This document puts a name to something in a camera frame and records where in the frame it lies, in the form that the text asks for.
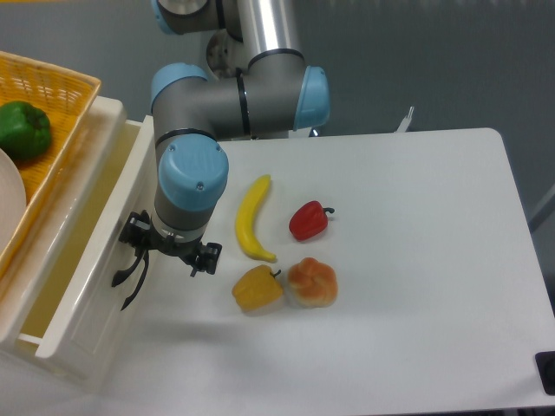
banana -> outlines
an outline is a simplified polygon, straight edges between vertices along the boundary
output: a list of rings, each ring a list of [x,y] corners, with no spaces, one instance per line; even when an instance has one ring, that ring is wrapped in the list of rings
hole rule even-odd
[[[276,255],[265,250],[254,234],[254,221],[270,189],[270,175],[263,175],[253,182],[235,217],[235,235],[243,252],[255,260],[275,262]]]

white drawer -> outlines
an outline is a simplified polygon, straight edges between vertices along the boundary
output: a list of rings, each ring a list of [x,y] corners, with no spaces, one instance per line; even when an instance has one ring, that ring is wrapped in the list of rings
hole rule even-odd
[[[118,241],[129,212],[153,203],[153,124],[145,120],[125,121],[119,101],[95,101],[40,225],[3,277],[10,283],[0,300],[0,348],[89,386],[140,300],[121,311],[144,263],[117,288],[111,281],[134,260]],[[155,261],[151,253],[149,270]]]

wicker basket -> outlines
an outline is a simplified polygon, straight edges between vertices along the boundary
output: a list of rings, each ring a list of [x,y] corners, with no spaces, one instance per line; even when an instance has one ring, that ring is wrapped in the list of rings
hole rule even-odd
[[[0,51],[0,105],[27,101],[41,108],[50,119],[52,133],[52,144],[45,154],[16,162],[25,185],[27,209],[0,254],[0,281],[48,199],[75,132],[100,86],[94,77]]]

bell pepper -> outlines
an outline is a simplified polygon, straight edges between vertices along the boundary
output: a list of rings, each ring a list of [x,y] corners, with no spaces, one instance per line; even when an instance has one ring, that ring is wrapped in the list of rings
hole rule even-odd
[[[328,226],[326,212],[333,214],[333,208],[323,208],[318,201],[303,205],[289,222],[289,231],[298,241],[308,240],[324,231]]]
[[[50,120],[25,101],[0,107],[0,148],[13,160],[32,159],[46,152],[52,142]]]
[[[247,271],[232,290],[237,305],[248,312],[279,299],[284,289],[275,277],[280,272],[281,270],[272,274],[270,266],[265,264]]]
[[[291,267],[287,283],[297,302],[305,308],[330,306],[337,298],[336,272],[313,257]]]

bread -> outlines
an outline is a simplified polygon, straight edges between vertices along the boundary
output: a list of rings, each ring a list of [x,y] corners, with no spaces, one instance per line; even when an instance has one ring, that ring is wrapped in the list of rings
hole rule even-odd
[[[336,272],[312,257],[291,267],[287,282],[297,302],[305,308],[330,306],[337,298]]]

